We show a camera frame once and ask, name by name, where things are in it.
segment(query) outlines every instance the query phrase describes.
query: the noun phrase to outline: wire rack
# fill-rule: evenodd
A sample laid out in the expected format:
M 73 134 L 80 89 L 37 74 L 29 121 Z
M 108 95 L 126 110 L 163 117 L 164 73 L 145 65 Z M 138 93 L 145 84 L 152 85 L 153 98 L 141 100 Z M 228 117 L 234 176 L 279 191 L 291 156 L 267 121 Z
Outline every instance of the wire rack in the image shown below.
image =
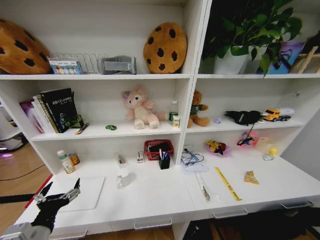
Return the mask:
M 101 74 L 99 68 L 99 59 L 107 58 L 106 53 L 69 53 L 69 52 L 57 52 L 50 54 L 52 58 L 65 59 L 75 58 L 82 67 L 84 74 Z

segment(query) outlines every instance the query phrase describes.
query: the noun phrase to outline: red basket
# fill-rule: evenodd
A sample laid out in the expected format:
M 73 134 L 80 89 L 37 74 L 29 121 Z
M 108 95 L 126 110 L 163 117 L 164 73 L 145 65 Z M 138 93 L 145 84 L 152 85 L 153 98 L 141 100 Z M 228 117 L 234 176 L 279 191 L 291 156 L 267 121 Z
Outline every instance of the red basket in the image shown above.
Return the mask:
M 169 155 L 172 156 L 174 153 L 174 147 L 171 144 L 170 140 L 166 139 L 155 139 L 155 140 L 150 140 L 150 141 L 145 141 L 144 142 L 144 154 L 148 157 L 150 161 L 155 161 L 159 160 L 159 152 L 150 152 L 148 151 L 148 146 L 153 147 L 159 144 L 167 143 L 170 146 L 170 150 L 166 151 L 169 152 Z

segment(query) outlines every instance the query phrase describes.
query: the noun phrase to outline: white cutting board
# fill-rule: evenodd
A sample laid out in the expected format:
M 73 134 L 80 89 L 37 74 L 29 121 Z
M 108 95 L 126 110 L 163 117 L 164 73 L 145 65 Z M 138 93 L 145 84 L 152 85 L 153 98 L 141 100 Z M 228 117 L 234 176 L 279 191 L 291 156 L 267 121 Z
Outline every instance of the white cutting board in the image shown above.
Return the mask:
M 73 189 L 77 178 L 56 180 L 53 182 L 47 196 L 65 194 Z M 104 184 L 105 177 L 80 177 L 80 194 L 68 205 L 60 208 L 59 212 L 83 211 L 94 209 Z

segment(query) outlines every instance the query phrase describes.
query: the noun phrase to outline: cookie-shaped cushion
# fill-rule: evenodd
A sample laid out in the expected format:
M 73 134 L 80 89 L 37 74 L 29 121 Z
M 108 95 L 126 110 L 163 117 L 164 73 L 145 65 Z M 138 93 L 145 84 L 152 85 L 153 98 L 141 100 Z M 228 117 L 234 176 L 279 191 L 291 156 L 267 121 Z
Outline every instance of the cookie-shaped cushion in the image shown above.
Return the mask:
M 153 74 L 173 74 L 184 63 L 187 39 L 182 27 L 174 22 L 157 26 L 149 35 L 143 57 Z
M 47 74 L 48 50 L 19 25 L 0 18 L 0 69 L 10 74 Z

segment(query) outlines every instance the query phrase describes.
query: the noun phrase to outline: drawer handle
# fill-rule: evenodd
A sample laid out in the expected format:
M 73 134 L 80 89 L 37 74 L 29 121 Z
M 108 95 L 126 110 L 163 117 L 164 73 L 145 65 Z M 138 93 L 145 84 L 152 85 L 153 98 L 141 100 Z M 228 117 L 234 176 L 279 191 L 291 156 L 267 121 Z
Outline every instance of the drawer handle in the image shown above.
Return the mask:
M 88 230 L 85 230 L 84 233 L 82 233 L 81 235 L 78 234 L 66 234 L 66 235 L 59 235 L 59 236 L 53 236 L 50 237 L 49 236 L 49 240 L 72 240 L 72 239 L 82 239 L 85 236 L 87 236 Z
M 313 205 L 315 205 L 314 204 L 314 202 L 313 201 L 308 201 L 308 202 L 306 202 L 306 203 L 304 203 L 304 204 L 301 204 L 301 205 L 294 205 L 294 206 L 286 206 L 286 205 L 284 205 L 284 204 L 281 204 L 282 205 L 282 207 L 284 207 L 285 209 L 296 209 L 296 208 L 305 208 L 305 207 L 312 207 Z
M 229 215 L 221 215 L 221 216 L 218 215 L 217 216 L 217 215 L 215 215 L 214 212 L 212 212 L 212 214 L 215 219 L 226 219 L 226 218 L 233 218 L 233 217 L 240 217 L 240 216 L 248 215 L 248 211 L 247 211 L 247 209 L 244 208 L 243 212 L 235 212 L 235 213 L 231 213 Z
M 158 228 L 158 227 L 166 227 L 172 225 L 172 218 L 170 217 L 169 222 L 163 223 L 163 224 L 155 224 L 155 225 L 141 225 L 137 226 L 136 221 L 134 221 L 134 229 L 135 230 L 141 230 L 141 229 L 150 229 L 150 228 Z

